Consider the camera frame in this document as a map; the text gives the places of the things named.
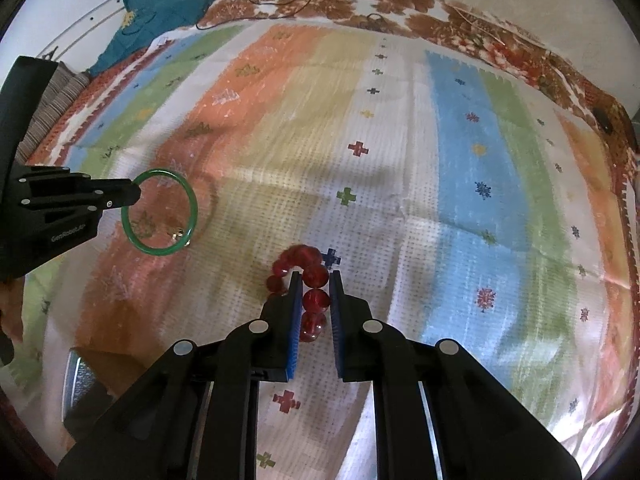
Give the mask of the green jade bangle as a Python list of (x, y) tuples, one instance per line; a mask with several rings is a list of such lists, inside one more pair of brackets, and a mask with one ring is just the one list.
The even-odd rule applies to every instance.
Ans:
[(183, 236), (170, 246), (152, 247), (144, 244), (134, 232), (134, 228), (132, 227), (129, 217), (128, 206), (122, 206), (122, 208), (120, 208), (120, 221), (122, 222), (122, 230), (124, 231), (127, 240), (130, 241), (132, 246), (134, 246), (135, 248), (137, 248), (137, 250), (140, 250), (140, 252), (143, 252), (144, 254), (154, 257), (165, 257), (178, 252), (190, 243), (196, 225), (198, 224), (198, 199), (196, 198), (192, 186), (185, 177), (183, 177), (181, 174), (178, 174), (178, 172), (165, 168), (150, 168), (143, 171), (142, 174), (139, 174), (134, 178), (134, 184), (142, 184), (146, 180), (155, 177), (168, 178), (177, 182), (178, 185), (182, 187), (184, 194), (186, 194), (186, 198), (188, 199), (189, 204), (189, 219), (188, 222), (186, 222), (186, 228), (183, 231)]

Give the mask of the silver jewelry tray box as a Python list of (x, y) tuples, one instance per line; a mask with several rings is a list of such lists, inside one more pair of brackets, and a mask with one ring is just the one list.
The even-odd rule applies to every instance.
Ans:
[(66, 431), (75, 441), (87, 437), (113, 402), (114, 398), (79, 350), (71, 348), (66, 363), (61, 408)]

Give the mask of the grey striped folded cloth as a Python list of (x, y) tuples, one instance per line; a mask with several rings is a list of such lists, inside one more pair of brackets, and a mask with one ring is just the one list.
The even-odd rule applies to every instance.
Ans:
[(87, 88), (89, 82), (90, 76), (87, 72), (74, 73), (64, 63), (58, 63), (32, 115), (27, 131), (18, 144), (15, 160), (19, 164), (26, 164), (40, 142), (77, 100), (81, 91)]

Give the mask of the teal shirt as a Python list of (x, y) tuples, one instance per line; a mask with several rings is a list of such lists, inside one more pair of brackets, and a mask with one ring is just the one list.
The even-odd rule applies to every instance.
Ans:
[(126, 20), (106, 49), (88, 69), (91, 77), (102, 74), (129, 55), (149, 47), (173, 29), (198, 22), (214, 0), (122, 0)]

